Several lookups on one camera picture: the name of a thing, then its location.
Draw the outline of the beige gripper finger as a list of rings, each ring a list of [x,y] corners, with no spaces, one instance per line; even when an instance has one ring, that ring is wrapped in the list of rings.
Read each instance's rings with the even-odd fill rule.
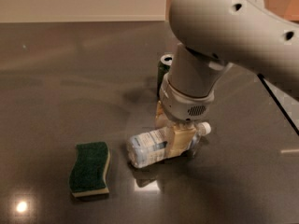
[[[167,128],[167,157],[180,156],[189,149],[190,142],[196,133],[191,124],[176,123]]]
[[[155,128],[161,129],[163,127],[170,127],[170,126],[171,126],[171,121],[164,113],[162,103],[158,101],[156,106]]]

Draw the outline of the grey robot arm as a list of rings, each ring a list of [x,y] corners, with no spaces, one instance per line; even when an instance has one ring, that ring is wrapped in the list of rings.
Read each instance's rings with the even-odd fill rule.
[[[157,104],[157,127],[167,129],[165,155],[188,150],[233,65],[263,76],[292,98],[299,95],[299,25],[268,11],[263,0],[172,0],[169,25],[178,39]]]

